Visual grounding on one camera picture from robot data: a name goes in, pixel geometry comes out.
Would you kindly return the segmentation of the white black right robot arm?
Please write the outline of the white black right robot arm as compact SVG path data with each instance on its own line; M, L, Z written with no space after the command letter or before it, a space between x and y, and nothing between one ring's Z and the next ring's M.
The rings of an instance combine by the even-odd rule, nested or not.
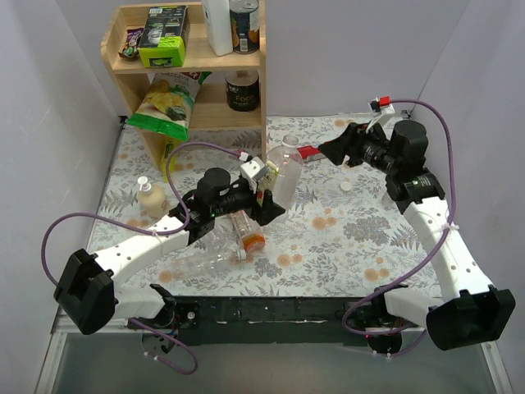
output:
M469 252L440 182L425 167L427 146L425 127L403 120L390 136L379 124L351 123L318 149L336 166L366 163L385 174L387 194L415 230L441 288L434 299L403 281L380 286L367 298L372 319L385 327L399 318L415 323L441 350L495 341L514 311L514 296L497 289Z

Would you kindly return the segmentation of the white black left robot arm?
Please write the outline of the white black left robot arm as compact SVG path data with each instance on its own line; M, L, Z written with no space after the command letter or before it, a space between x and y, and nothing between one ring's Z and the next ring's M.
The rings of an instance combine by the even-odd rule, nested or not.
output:
M245 211L265 226L285 210L263 184L266 165L250 161L240 177L219 167L208 169L183 201L150 227L118 245L90 254L73 253L54 291L54 298L85 335L97 332L114 318L138 318L166 328L175 317L176 299L158 284L126 288L126 281L162 256L184 249L213 230L216 218Z

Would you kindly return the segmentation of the white bottle cap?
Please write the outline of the white bottle cap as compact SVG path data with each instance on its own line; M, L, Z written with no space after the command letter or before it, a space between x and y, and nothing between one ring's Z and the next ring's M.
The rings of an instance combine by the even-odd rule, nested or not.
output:
M340 183L340 188L343 190L343 191L350 191L352 189L352 186L350 184L349 181L342 181Z

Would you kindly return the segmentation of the orange juice bottle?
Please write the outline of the orange juice bottle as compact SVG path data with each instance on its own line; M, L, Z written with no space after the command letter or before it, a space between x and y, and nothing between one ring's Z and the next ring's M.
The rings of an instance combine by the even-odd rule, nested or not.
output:
M264 248L266 240L260 226L244 210L231 213L230 219L240 245L247 253L258 252Z

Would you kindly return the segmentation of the clear plastic bottle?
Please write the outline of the clear plastic bottle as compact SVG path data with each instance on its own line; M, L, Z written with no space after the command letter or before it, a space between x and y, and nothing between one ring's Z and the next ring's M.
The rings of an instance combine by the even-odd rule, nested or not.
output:
M298 151L299 139L294 135L285 135L279 146L267 153L267 159L278 167L278 175L273 189L273 201L285 212L274 222L284 223L292 206L292 199L299 184L304 161Z

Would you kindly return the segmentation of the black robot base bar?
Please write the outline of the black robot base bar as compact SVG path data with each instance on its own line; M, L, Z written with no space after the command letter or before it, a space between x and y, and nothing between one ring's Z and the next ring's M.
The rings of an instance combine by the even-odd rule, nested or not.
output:
M352 297L182 296L161 318L145 323L176 330L188 346L225 344L343 344L365 346L367 338L346 331L344 312Z

